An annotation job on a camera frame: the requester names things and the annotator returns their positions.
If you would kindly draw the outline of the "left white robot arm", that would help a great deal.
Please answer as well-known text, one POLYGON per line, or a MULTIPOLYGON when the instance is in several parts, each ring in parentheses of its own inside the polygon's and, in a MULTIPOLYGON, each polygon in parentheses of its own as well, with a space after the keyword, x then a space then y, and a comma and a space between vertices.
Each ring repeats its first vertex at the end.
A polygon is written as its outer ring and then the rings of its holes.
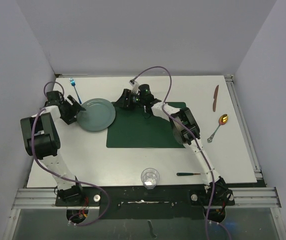
POLYGON ((71 95, 64 98, 60 91, 49 91, 41 112, 20 120, 25 150, 39 165, 52 175, 57 186, 57 197, 64 203, 78 206, 85 193, 77 177, 68 169, 60 153, 61 141, 55 122, 67 125, 76 122, 77 114, 85 111, 71 95))

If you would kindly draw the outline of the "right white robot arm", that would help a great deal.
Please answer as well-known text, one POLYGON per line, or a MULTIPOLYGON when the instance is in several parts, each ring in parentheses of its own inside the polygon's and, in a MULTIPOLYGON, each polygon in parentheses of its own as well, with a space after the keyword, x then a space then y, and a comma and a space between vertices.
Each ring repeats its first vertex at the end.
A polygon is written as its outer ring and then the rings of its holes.
POLYGON ((220 201, 234 200, 233 192, 227 187, 203 148, 200 128, 189 108, 172 107, 155 98, 147 88, 139 90, 138 93, 124 89, 119 99, 112 104, 124 110, 142 107, 146 113, 169 121, 175 140, 189 150, 196 159, 202 182, 205 185, 206 200, 213 205, 220 201))

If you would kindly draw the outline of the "dark green placemat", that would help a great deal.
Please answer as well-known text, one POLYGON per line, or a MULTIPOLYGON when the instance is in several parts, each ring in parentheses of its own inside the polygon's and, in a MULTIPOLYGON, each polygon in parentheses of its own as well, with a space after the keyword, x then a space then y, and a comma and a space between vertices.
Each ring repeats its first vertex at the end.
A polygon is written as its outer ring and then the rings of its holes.
POLYGON ((136 107, 115 108, 115 120, 107 129, 107 148, 183 148, 173 135, 171 124, 136 107))

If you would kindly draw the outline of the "grey-blue round plate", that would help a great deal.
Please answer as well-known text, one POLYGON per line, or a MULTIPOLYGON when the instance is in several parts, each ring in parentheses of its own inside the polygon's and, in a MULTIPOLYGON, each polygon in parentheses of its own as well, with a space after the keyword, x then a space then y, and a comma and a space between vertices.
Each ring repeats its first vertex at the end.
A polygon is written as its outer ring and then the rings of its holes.
POLYGON ((107 129, 116 118, 113 104, 103 98, 93 98, 81 105, 85 110, 77 116, 78 125, 87 132, 101 132, 107 129))

